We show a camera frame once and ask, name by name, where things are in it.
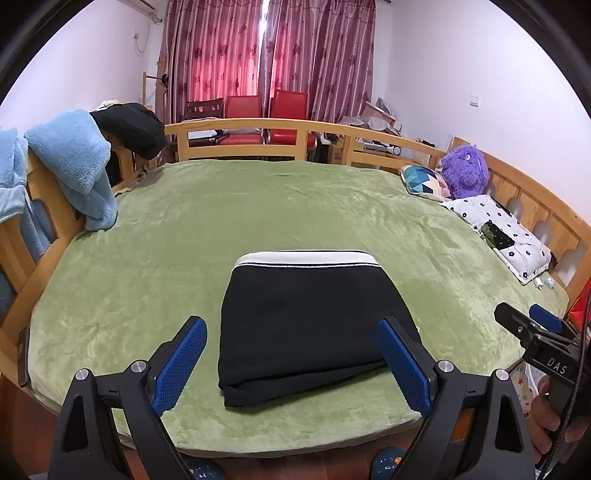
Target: red chair seat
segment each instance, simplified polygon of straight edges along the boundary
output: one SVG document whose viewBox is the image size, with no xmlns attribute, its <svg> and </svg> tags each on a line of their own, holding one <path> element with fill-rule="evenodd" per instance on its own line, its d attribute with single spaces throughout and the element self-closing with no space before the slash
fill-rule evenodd
<svg viewBox="0 0 591 480">
<path fill-rule="evenodd" d="M 297 130 L 271 130 L 271 143 L 280 145 L 295 145 Z M 313 148 L 316 144 L 316 137 L 308 134 L 308 147 Z"/>
<path fill-rule="evenodd" d="M 233 134 L 222 138 L 219 145 L 262 145 L 262 137 L 259 134 Z"/>
</svg>

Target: mattress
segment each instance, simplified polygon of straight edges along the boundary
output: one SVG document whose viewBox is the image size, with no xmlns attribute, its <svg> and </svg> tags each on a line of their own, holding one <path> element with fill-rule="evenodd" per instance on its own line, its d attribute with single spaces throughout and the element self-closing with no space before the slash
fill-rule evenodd
<svg viewBox="0 0 591 480">
<path fill-rule="evenodd" d="M 191 315 L 209 338 L 163 423 L 176 446 L 204 456 L 285 455 L 359 443 L 413 425 L 387 371 L 248 408 L 217 386 L 220 308 L 234 262 L 249 252 L 370 252 L 406 302 L 436 359 L 490 374 L 521 354 L 494 321 L 502 301 L 562 316 L 560 287 L 522 286 L 469 225 L 401 179 L 302 161 L 186 161 L 153 170 L 117 198 L 109 231 L 68 247 L 31 319 L 35 395 L 57 408 L 81 367 L 96 375 L 149 358 Z M 119 431 L 125 418 L 115 411 Z"/>
</svg>

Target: curtain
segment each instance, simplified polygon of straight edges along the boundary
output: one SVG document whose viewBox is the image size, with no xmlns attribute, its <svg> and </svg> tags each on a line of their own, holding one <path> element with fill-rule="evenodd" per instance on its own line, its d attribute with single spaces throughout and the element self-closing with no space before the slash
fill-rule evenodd
<svg viewBox="0 0 591 480">
<path fill-rule="evenodd" d="M 375 0 L 271 0 L 259 93 L 307 92 L 313 120 L 359 115 L 371 98 L 374 29 Z"/>
<path fill-rule="evenodd" d="M 261 9 L 262 0 L 170 0 L 158 72 L 168 74 L 166 124 L 183 120 L 187 101 L 256 95 Z"/>
</svg>

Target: bed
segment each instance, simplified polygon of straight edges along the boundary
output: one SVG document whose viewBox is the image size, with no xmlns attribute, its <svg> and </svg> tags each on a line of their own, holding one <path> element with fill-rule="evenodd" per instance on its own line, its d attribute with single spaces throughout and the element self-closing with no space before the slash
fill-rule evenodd
<svg viewBox="0 0 591 480">
<path fill-rule="evenodd" d="M 189 147 L 191 130 L 245 125 L 294 129 L 296 145 Z M 239 155 L 303 160 L 309 131 L 342 135 L 344 165 L 189 161 Z M 387 372 L 258 407 L 223 407 L 216 370 L 219 310 L 241 255 L 264 249 L 369 251 L 397 286 L 431 353 L 480 374 L 507 367 L 520 355 L 515 339 L 494 322 L 498 302 L 523 311 L 539 303 L 562 316 L 589 276 L 587 253 L 564 287 L 540 291 L 532 283 L 519 285 L 467 224 L 436 202 L 409 196 L 398 176 L 380 170 L 396 170 L 411 159 L 357 152 L 353 145 L 357 137 L 399 144 L 429 155 L 430 164 L 444 151 L 355 127 L 283 119 L 199 121 L 169 125 L 167 134 L 177 136 L 180 162 L 133 184 L 138 172 L 131 154 L 116 138 L 108 139 L 124 178 L 115 187 L 124 192 L 110 231 L 80 235 L 80 220 L 33 154 L 29 190 L 45 203 L 58 238 L 35 265 L 18 224 L 0 224 L 0 264 L 17 292 L 0 331 L 0 371 L 18 381 L 18 336 L 30 324 L 31 393 L 53 410 L 78 368 L 120 371 L 149 357 L 189 315 L 198 314 L 208 323 L 208 346 L 177 407 L 163 417 L 177 447 L 195 455 L 273 456 L 360 443 L 409 429 L 417 420 Z M 522 182 L 517 175 L 523 174 L 500 160 L 489 165 L 499 184 L 497 174 Z M 536 212 L 551 211 L 579 241 L 590 241 L 589 226 L 529 182 L 517 194 L 537 202 Z M 524 214 L 530 215 L 529 206 Z M 566 250 L 557 250 L 559 264 Z M 124 418 L 116 415 L 116 422 L 126 435 Z"/>
</svg>

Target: floral pillow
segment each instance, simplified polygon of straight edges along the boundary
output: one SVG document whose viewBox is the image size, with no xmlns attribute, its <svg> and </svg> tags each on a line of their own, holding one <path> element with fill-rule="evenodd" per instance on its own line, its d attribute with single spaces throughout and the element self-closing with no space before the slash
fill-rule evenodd
<svg viewBox="0 0 591 480">
<path fill-rule="evenodd" d="M 452 198 L 446 181 L 439 173 L 422 165 L 407 165 L 400 169 L 400 177 L 411 195 L 445 202 Z"/>
<path fill-rule="evenodd" d="M 548 270 L 550 249 L 493 198 L 478 195 L 442 205 L 482 235 L 523 285 Z"/>
</svg>

